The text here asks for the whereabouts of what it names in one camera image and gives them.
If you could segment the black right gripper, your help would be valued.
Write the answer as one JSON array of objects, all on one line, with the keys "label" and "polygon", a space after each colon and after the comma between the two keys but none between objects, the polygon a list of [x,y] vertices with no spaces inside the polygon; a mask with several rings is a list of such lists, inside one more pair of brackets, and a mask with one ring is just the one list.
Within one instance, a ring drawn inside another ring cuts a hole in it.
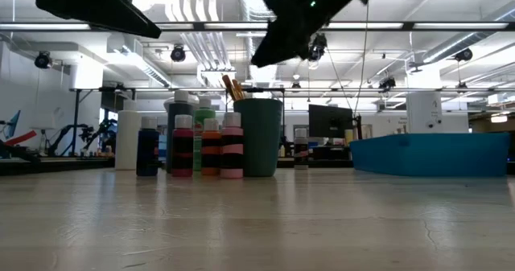
[{"label": "black right gripper", "polygon": [[[322,56],[322,35],[315,33],[352,0],[262,0],[275,20],[267,24],[266,35],[251,58],[258,68],[285,60],[318,60]],[[367,5],[369,0],[360,0]]]}]

